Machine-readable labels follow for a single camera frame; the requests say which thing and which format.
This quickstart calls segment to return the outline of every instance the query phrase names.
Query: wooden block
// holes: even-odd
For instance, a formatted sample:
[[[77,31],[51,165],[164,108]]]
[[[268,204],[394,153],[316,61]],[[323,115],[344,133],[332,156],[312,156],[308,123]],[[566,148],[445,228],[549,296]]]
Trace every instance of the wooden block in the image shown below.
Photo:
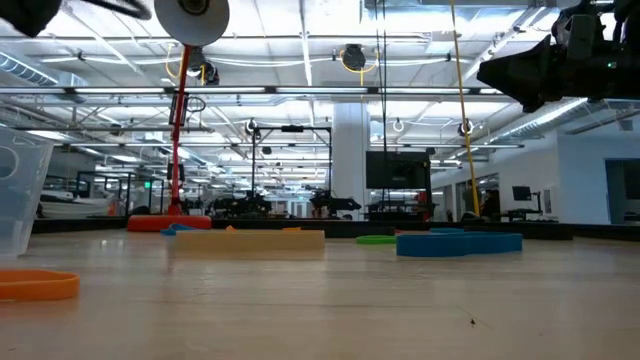
[[[177,251],[260,252],[324,249],[324,231],[178,231]]]

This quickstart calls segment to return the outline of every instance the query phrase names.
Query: wooden floor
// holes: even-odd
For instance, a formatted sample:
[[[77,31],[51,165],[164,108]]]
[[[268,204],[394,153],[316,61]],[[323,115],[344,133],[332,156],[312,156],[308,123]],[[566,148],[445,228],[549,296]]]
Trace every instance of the wooden floor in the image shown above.
[[[238,260],[171,256],[166,241],[34,236],[0,265],[77,272],[80,296],[0,303],[0,359],[640,358],[638,243],[415,260],[334,242]]]

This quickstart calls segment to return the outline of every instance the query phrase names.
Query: speaker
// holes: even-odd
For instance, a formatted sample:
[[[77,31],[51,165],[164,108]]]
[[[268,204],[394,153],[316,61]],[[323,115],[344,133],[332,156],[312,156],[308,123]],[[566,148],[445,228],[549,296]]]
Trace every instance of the speaker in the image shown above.
[[[155,0],[154,6],[162,27],[185,45],[209,45],[229,25],[227,0]]]

